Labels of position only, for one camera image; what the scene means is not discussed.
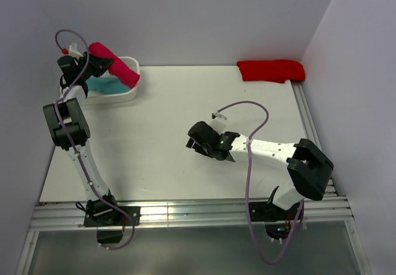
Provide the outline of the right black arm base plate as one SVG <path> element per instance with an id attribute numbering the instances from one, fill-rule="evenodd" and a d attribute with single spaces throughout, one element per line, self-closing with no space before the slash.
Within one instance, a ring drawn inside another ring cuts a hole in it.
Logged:
<path id="1" fill-rule="evenodd" d="M 278 186 L 274 188 L 267 201 L 250 201 L 249 213 L 251 222 L 270 222 L 268 227 L 265 227 L 266 234 L 275 240 L 285 240 L 289 237 L 292 230 L 294 218 L 297 216 L 300 203 L 292 205 L 288 210 L 283 210 L 273 204 L 273 198 Z M 302 208 L 298 214 L 296 221 L 297 225 L 301 222 L 304 214 Z"/>

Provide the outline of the magenta t shirt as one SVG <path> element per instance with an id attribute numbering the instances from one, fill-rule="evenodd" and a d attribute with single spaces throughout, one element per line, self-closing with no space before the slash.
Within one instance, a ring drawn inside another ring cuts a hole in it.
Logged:
<path id="1" fill-rule="evenodd" d="M 121 58 L 116 56 L 105 45 L 100 42 L 94 42 L 89 45 L 88 50 L 91 55 L 96 57 L 112 59 L 113 63 L 108 68 L 108 71 L 111 75 L 116 76 L 123 85 L 130 89 L 133 89 L 137 85 L 140 74 L 130 69 Z"/>

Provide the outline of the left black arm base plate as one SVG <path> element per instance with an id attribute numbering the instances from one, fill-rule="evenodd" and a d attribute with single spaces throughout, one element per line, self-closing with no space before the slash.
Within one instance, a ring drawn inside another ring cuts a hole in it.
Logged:
<path id="1" fill-rule="evenodd" d="M 97 242 L 106 250 L 119 250 L 131 242 L 135 226 L 140 222 L 139 206 L 118 206 L 114 196 L 109 193 L 86 205 L 76 202 L 77 209 L 84 212 L 83 226 L 97 229 Z"/>

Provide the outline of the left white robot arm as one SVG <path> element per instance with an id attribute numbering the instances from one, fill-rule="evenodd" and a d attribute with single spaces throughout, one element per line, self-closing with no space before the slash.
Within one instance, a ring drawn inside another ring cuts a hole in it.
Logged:
<path id="1" fill-rule="evenodd" d="M 100 77 L 114 62 L 87 52 L 81 56 L 65 55 L 57 60 L 62 71 L 60 97 L 45 105 L 43 113 L 55 146 L 71 159 L 84 186 L 87 201 L 103 202 L 98 218 L 113 225 L 121 217 L 121 210 L 93 159 L 89 144 L 90 128 L 80 104 L 88 97 L 87 80 Z"/>

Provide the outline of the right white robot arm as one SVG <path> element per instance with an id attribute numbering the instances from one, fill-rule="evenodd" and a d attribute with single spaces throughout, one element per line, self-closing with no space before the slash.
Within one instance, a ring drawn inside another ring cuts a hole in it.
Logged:
<path id="1" fill-rule="evenodd" d="M 271 217 L 283 218 L 303 199 L 323 199 L 334 164 L 311 140 L 261 141 L 235 132 L 219 132 L 224 129 L 221 123 L 199 121 L 187 132 L 186 147 L 217 161 L 259 162 L 286 172 L 289 178 L 272 191 L 267 206 Z"/>

